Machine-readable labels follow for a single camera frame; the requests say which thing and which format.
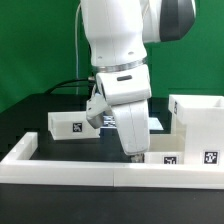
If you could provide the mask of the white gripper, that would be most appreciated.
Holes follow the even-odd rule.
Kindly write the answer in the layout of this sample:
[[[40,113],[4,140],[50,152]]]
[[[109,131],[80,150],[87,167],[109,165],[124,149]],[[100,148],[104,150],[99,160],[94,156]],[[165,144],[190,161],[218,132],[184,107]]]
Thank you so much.
[[[126,155],[133,155],[133,163],[143,163],[149,150],[149,111],[151,97],[147,65],[114,73],[96,75],[99,92],[112,111]]]

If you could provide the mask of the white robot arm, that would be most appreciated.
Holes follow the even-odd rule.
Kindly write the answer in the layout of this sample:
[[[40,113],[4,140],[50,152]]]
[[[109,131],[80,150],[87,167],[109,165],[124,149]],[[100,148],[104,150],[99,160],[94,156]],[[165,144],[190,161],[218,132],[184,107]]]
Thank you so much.
[[[124,153],[141,162],[150,148],[144,45],[182,39],[194,24],[195,0],[81,0],[81,9],[96,73],[87,120],[99,128],[111,114]]]

